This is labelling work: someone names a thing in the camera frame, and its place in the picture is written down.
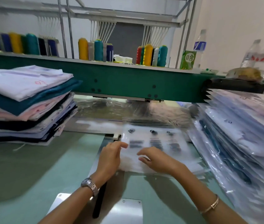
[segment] table surface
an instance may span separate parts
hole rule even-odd
[[[58,193],[72,193],[87,177],[103,139],[104,134],[63,132],[46,147],[1,143],[0,224],[42,219]],[[213,175],[205,177],[208,187],[232,207]],[[124,184],[123,198],[142,200],[144,224],[205,223],[175,179],[126,172]]]

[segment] silver wristwatch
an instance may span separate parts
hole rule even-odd
[[[81,187],[89,187],[92,191],[93,191],[93,195],[96,196],[99,193],[98,188],[96,187],[96,185],[92,182],[92,179],[86,178],[82,181],[81,183]]]

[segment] gold bracelet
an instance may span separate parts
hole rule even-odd
[[[201,214],[205,214],[206,212],[208,212],[208,211],[210,211],[211,209],[215,209],[215,207],[218,205],[218,202],[219,202],[219,196],[217,195],[217,194],[215,194],[216,195],[216,197],[217,197],[217,199],[216,199],[216,201],[209,207],[209,208],[207,208],[206,210],[204,210],[204,211],[201,211],[200,213]]]

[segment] person's left hand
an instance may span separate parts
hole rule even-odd
[[[119,155],[122,147],[127,148],[128,144],[115,141],[108,143],[106,147],[102,148],[97,170],[92,174],[92,179],[98,188],[107,182],[119,168],[121,162]]]

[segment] blue bottle label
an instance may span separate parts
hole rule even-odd
[[[205,41],[195,42],[193,51],[205,51],[206,44],[207,43]]]

